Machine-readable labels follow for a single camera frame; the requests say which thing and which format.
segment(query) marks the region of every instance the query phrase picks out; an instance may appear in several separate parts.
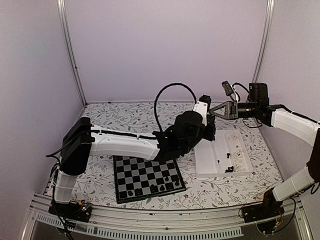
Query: gray square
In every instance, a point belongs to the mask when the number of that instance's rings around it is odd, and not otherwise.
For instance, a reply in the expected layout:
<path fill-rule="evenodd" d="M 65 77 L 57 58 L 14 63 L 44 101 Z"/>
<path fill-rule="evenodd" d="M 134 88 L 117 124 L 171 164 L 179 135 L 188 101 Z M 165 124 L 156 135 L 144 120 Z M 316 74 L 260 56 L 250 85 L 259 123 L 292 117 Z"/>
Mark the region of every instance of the gray square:
<path fill-rule="evenodd" d="M 118 179 L 124 179 L 125 178 L 125 173 L 122 171 L 122 172 L 119 172 L 118 174 L 117 174 L 117 178 Z"/>
<path fill-rule="evenodd" d="M 140 189 L 141 188 L 141 182 L 134 182 L 133 183 L 134 189 Z"/>
<path fill-rule="evenodd" d="M 123 166 L 123 165 L 124 165 L 124 161 L 122 161 L 122 160 L 116 161 L 116 166 L 117 166 L 117 167 L 121 167 L 121 166 Z"/>
<path fill-rule="evenodd" d="M 170 173 L 170 176 L 172 176 L 172 175 L 176 175 L 177 171 L 176 171 L 176 169 L 170 169 L 169 173 Z"/>
<path fill-rule="evenodd" d="M 151 186 L 151 185 L 157 185 L 157 181 L 155 180 L 155 179 L 151 179 L 151 180 L 149 180 L 149 186 Z"/>
<path fill-rule="evenodd" d="M 158 161 L 151 161 L 152 166 L 159 166 L 159 162 Z"/>
<path fill-rule="evenodd" d="M 152 174 L 152 173 L 154 173 L 153 167 L 147 167 L 147 168 L 145 169 L 145 171 L 146 171 L 147 174 Z"/>
<path fill-rule="evenodd" d="M 131 158 L 130 159 L 130 164 L 136 164 L 137 163 L 137 159 L 136 158 Z"/>
<path fill-rule="evenodd" d="M 126 185 L 119 185 L 118 186 L 119 192 L 125 192 L 127 191 Z"/>
<path fill-rule="evenodd" d="M 151 194 L 150 187 L 142 188 L 142 194 L 143 195 Z"/>
<path fill-rule="evenodd" d="M 134 180 L 132 179 L 132 177 L 126 177 L 125 178 L 125 183 L 126 184 L 132 184 L 134 182 Z"/>
<path fill-rule="evenodd" d="M 124 165 L 123 166 L 124 171 L 130 171 L 131 170 L 131 166 L 130 165 Z"/>
<path fill-rule="evenodd" d="M 138 163 L 138 169 L 144 169 L 146 166 L 143 162 Z"/>
<path fill-rule="evenodd" d="M 140 175 L 140 181 L 147 181 L 148 180 L 148 177 L 147 175 Z"/>
<path fill-rule="evenodd" d="M 160 179 L 160 178 L 163 177 L 163 176 L 162 176 L 162 173 L 159 172 L 159 171 L 158 171 L 158 172 L 155 172 L 155 173 L 154 173 L 154 176 L 155 176 L 156 179 Z"/>
<path fill-rule="evenodd" d="M 139 176 L 139 170 L 132 170 L 131 173 L 132 173 L 132 177 Z"/>
<path fill-rule="evenodd" d="M 161 171 L 168 170 L 168 166 L 167 165 L 160 165 L 160 169 L 161 169 Z"/>

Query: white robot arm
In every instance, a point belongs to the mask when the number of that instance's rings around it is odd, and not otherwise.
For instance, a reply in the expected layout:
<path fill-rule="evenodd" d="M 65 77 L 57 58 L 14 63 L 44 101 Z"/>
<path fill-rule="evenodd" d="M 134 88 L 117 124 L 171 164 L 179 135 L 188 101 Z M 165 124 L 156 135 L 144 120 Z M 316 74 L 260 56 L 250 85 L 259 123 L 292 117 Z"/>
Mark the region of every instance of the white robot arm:
<path fill-rule="evenodd" d="M 202 138 L 212 141 L 216 129 L 214 118 L 207 122 L 210 102 L 210 97 L 202 96 L 193 110 L 176 117 L 174 125 L 153 133 L 112 130 L 91 125 L 87 117 L 81 118 L 63 139 L 53 196 L 55 203 L 69 204 L 77 177 L 86 170 L 89 155 L 167 161 L 188 153 Z"/>
<path fill-rule="evenodd" d="M 222 86 L 227 96 L 234 93 L 234 88 L 227 81 L 223 82 Z M 247 102 L 226 101 L 210 109 L 209 113 L 228 120 L 256 118 L 262 124 L 284 130 L 313 147 L 310 161 L 306 166 L 281 184 L 266 191 L 262 204 L 241 208 L 244 220 L 252 222 L 277 216 L 279 212 L 283 212 L 283 200 L 300 194 L 320 182 L 320 124 L 292 112 L 284 105 L 269 105 L 268 88 L 265 83 L 250 83 L 247 92 L 249 93 Z"/>

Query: white plastic tray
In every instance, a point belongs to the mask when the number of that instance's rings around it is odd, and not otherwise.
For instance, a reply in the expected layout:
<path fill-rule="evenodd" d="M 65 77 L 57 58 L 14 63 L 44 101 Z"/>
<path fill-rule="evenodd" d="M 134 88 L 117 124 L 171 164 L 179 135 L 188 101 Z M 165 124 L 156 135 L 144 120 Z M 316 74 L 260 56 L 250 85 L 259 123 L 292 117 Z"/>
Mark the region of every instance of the white plastic tray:
<path fill-rule="evenodd" d="M 238 130 L 217 130 L 215 141 L 203 139 L 194 151 L 197 178 L 247 176 L 253 171 Z M 225 172 L 231 166 L 234 172 Z"/>

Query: black square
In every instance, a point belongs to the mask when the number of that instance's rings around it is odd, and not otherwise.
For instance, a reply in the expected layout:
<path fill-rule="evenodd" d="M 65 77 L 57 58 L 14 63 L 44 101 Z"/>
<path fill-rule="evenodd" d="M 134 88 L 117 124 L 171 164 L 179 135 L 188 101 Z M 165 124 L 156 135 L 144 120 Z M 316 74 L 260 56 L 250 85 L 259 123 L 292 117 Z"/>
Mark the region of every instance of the black square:
<path fill-rule="evenodd" d="M 137 170 L 138 169 L 138 164 L 134 163 L 131 165 L 131 170 Z"/>
<path fill-rule="evenodd" d="M 170 176 L 170 173 L 169 173 L 168 170 L 164 170 L 164 171 L 162 172 L 162 175 L 163 175 L 164 177 L 169 177 L 169 176 Z"/>
<path fill-rule="evenodd" d="M 151 180 L 151 179 L 156 179 L 156 176 L 155 176 L 154 173 L 148 173 L 148 174 L 147 174 L 147 177 L 148 177 L 149 180 Z"/>
<path fill-rule="evenodd" d="M 168 169 L 174 169 L 175 165 L 174 165 L 173 162 L 170 162 L 170 163 L 167 164 L 167 167 L 168 167 Z"/>
<path fill-rule="evenodd" d="M 154 167 L 153 167 L 153 171 L 154 171 L 155 173 L 161 172 L 160 166 L 154 166 Z"/>
<path fill-rule="evenodd" d="M 179 181 L 178 175 L 172 175 L 172 176 L 171 176 L 171 180 L 172 180 L 172 182 L 177 182 L 177 181 Z"/>
<path fill-rule="evenodd" d="M 118 179 L 118 185 L 125 185 L 125 184 L 126 184 L 126 179 L 125 178 Z"/>
<path fill-rule="evenodd" d="M 128 184 L 126 184 L 125 185 L 125 187 L 126 187 L 126 189 L 129 191 L 129 190 L 133 190 L 133 189 L 135 189 L 135 187 L 134 187 L 134 184 L 133 183 L 128 183 Z"/>
<path fill-rule="evenodd" d="M 123 165 L 130 165 L 130 160 L 129 159 L 123 160 Z"/>
<path fill-rule="evenodd" d="M 117 173 L 122 173 L 124 171 L 124 166 L 117 166 L 116 167 L 116 172 Z"/>
<path fill-rule="evenodd" d="M 140 157 L 137 157 L 136 158 L 136 162 L 139 164 L 139 163 L 144 163 L 145 160 L 143 158 L 140 158 Z"/>
<path fill-rule="evenodd" d="M 140 169 L 139 169 L 139 174 L 140 174 L 140 175 L 147 174 L 146 169 L 145 169 L 145 168 L 140 168 Z"/>
<path fill-rule="evenodd" d="M 121 199 L 126 199 L 128 197 L 127 192 L 126 191 L 119 192 L 119 197 Z"/>
<path fill-rule="evenodd" d="M 157 179 L 156 179 L 156 184 L 157 184 L 157 185 L 161 185 L 161 184 L 164 184 L 164 183 L 165 183 L 165 181 L 164 181 L 163 178 L 157 178 Z"/>
<path fill-rule="evenodd" d="M 131 171 L 125 171 L 125 172 L 124 172 L 124 176 L 125 176 L 126 178 L 132 177 L 132 172 L 131 172 Z"/>
<path fill-rule="evenodd" d="M 140 182 L 140 176 L 133 176 L 132 180 L 134 183 L 138 183 L 138 182 Z"/>
<path fill-rule="evenodd" d="M 144 165 L 145 165 L 145 168 L 151 168 L 152 167 L 151 161 L 145 161 Z"/>
<path fill-rule="evenodd" d="M 167 190 L 173 189 L 173 188 L 174 188 L 174 185 L 173 185 L 172 182 L 169 182 L 169 183 L 166 183 L 166 184 L 165 184 L 165 188 L 166 188 Z"/>
<path fill-rule="evenodd" d="M 143 194 L 143 191 L 142 191 L 141 188 L 136 188 L 136 189 L 134 190 L 134 194 L 135 194 L 136 196 L 140 196 L 140 195 Z"/>
<path fill-rule="evenodd" d="M 141 187 L 143 187 L 143 188 L 149 187 L 149 181 L 142 181 L 141 182 Z"/>

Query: black chess piece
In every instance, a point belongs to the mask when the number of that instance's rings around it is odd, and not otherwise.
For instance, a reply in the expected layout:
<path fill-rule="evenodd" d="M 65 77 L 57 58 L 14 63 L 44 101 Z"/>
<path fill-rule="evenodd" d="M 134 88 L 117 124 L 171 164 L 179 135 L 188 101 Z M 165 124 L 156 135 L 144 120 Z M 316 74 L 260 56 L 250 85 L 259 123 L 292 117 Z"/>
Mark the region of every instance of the black chess piece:
<path fill-rule="evenodd" d="M 141 189 L 141 188 L 137 188 L 137 189 L 135 190 L 135 194 L 141 195 L 141 194 L 142 194 L 142 189 Z"/>
<path fill-rule="evenodd" d="M 150 191 L 151 191 L 152 193 L 156 191 L 155 185 L 152 184 L 152 185 L 150 186 Z"/>

